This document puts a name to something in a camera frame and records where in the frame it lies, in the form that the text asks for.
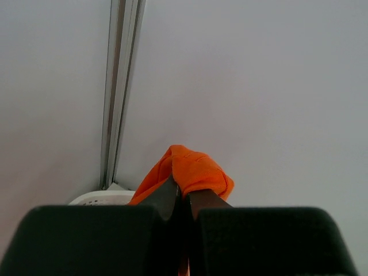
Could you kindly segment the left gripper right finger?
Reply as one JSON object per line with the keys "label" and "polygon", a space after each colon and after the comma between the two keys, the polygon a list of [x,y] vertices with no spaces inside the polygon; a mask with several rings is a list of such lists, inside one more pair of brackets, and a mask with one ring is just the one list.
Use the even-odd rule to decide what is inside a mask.
{"label": "left gripper right finger", "polygon": [[191,275],[357,275],[334,219],[314,207],[236,208],[211,190],[185,198]]}

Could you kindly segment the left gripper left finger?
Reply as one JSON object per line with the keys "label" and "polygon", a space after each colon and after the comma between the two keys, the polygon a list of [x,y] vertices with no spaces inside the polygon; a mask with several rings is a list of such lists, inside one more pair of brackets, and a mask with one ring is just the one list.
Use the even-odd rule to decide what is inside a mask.
{"label": "left gripper left finger", "polygon": [[172,178],[137,205],[40,206],[20,222],[2,275],[177,275],[181,192]]}

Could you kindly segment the orange t shirt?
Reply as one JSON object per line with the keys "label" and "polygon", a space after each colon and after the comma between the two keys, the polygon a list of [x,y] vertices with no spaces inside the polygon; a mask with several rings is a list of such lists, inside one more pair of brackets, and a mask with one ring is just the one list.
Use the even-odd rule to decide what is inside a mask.
{"label": "orange t shirt", "polygon": [[227,200],[235,187],[231,177],[209,155],[183,145],[171,145],[145,176],[129,204],[141,203],[170,176],[179,186],[182,197],[193,191],[210,189],[222,200]]}

